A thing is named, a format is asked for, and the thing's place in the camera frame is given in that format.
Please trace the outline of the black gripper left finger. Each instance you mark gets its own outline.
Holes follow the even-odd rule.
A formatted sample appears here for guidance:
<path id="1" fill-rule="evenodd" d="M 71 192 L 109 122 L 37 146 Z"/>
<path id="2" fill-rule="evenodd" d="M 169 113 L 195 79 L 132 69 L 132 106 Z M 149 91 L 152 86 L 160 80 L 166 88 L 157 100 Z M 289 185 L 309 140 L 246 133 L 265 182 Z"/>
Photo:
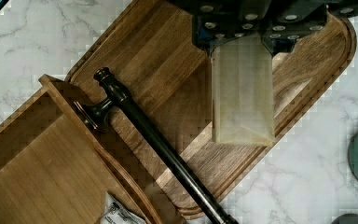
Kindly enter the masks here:
<path id="1" fill-rule="evenodd" d="M 219 46 L 256 32 L 259 0 L 198 0 L 192 18 L 192 43 L 208 56 Z"/>

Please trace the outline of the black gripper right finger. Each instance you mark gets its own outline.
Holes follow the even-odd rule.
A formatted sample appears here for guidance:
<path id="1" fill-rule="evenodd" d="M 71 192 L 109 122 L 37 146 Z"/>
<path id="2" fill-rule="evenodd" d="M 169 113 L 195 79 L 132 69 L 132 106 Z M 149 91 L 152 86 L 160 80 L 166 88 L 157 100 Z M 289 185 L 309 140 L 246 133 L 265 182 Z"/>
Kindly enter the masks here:
<path id="1" fill-rule="evenodd" d="M 291 52 L 299 38 L 321 31 L 326 23 L 324 0 L 272 0 L 260 24 L 261 41 L 272 56 Z"/>

